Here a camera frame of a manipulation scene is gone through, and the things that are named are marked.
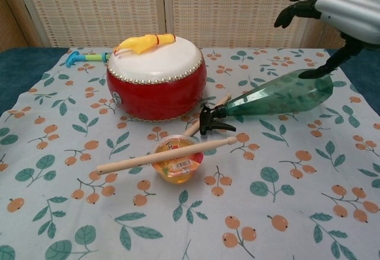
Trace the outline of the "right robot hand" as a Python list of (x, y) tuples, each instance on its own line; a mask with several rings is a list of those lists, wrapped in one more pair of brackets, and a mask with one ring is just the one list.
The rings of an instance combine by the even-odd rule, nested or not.
[(340, 32), (345, 45), (325, 64), (299, 74), (301, 79), (321, 78), (363, 49), (379, 49), (379, 0), (289, 0), (274, 27), (286, 28), (294, 17), (322, 20)]

